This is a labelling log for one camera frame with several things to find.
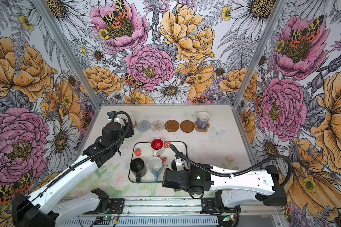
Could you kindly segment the grey woven round coaster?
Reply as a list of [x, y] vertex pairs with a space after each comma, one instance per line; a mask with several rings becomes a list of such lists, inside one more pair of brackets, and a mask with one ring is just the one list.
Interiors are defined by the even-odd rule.
[[142, 120], [139, 123], [137, 123], [136, 129], [139, 132], [146, 132], [150, 130], [151, 128], [151, 123], [148, 120]]

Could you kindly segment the multicolour woven round coaster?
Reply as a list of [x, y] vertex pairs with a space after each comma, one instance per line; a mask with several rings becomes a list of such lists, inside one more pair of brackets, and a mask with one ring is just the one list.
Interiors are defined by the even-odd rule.
[[164, 126], [165, 126], [164, 122], [160, 120], [156, 120], [151, 123], [151, 130], [153, 132], [161, 132], [164, 129]]

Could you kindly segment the scratched dark wooden round coaster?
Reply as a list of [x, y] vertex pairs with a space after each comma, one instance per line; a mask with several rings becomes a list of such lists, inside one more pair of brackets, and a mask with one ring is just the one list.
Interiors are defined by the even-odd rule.
[[176, 120], [168, 120], [165, 123], [164, 128], [166, 129], [166, 131], [173, 133], [180, 128], [180, 124]]

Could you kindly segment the paw shaped wooden coaster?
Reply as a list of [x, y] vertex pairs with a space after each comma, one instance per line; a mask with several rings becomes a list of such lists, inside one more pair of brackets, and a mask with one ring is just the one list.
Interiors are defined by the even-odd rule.
[[195, 130], [197, 132], [207, 132], [209, 127], [210, 127], [210, 124], [207, 124], [205, 128], [201, 128], [201, 127], [198, 126], [197, 122], [194, 122], [194, 125], [195, 125]]

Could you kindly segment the plain wooden round coaster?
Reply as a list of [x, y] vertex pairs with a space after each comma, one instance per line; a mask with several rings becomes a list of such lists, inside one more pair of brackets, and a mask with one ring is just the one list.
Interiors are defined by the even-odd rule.
[[185, 120], [180, 123], [180, 129], [185, 133], [191, 133], [194, 131], [195, 125], [190, 120]]

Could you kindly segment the lavender mug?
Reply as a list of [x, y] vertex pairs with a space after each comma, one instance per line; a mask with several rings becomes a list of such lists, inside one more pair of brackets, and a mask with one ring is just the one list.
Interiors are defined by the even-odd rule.
[[206, 129], [210, 115], [207, 112], [199, 112], [197, 115], [197, 125], [201, 129]]

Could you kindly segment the grey mug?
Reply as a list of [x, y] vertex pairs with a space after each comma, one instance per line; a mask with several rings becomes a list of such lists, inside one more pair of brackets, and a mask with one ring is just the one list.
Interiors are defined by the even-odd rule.
[[171, 162], [171, 169], [177, 171], [177, 164], [175, 159]]

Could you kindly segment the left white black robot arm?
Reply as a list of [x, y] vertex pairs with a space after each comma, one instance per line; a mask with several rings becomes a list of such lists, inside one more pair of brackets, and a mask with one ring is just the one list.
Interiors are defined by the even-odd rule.
[[101, 136], [72, 165], [30, 195], [13, 199], [12, 223], [15, 227], [57, 227], [81, 214], [105, 214], [111, 209], [109, 195], [99, 188], [83, 197], [60, 203], [84, 178], [119, 154], [124, 140], [134, 135], [128, 113], [119, 111], [110, 115], [111, 121], [103, 127]]

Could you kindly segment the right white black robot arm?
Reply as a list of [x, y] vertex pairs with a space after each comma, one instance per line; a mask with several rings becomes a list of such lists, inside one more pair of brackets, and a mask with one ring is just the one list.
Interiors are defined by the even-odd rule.
[[169, 147], [180, 161], [190, 166], [179, 171], [166, 169], [162, 182], [165, 188], [187, 192], [192, 199], [201, 199], [205, 192], [214, 191], [218, 213], [252, 201], [272, 207], [287, 203], [284, 186], [292, 175], [292, 164], [286, 156], [268, 157], [245, 170], [235, 171], [196, 163], [173, 144]]

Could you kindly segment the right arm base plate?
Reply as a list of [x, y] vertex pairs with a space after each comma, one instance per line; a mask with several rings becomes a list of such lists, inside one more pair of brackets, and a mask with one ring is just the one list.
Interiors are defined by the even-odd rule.
[[240, 207], [228, 208], [224, 206], [222, 200], [220, 198], [202, 198], [201, 199], [201, 214], [210, 214], [210, 215], [222, 215], [224, 213], [236, 213], [241, 212]]

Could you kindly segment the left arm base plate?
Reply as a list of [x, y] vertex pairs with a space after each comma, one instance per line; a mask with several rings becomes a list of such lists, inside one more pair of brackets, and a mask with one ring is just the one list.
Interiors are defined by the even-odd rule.
[[99, 205], [94, 211], [89, 211], [84, 214], [122, 214], [124, 209], [125, 199], [122, 198], [110, 198], [101, 199]]

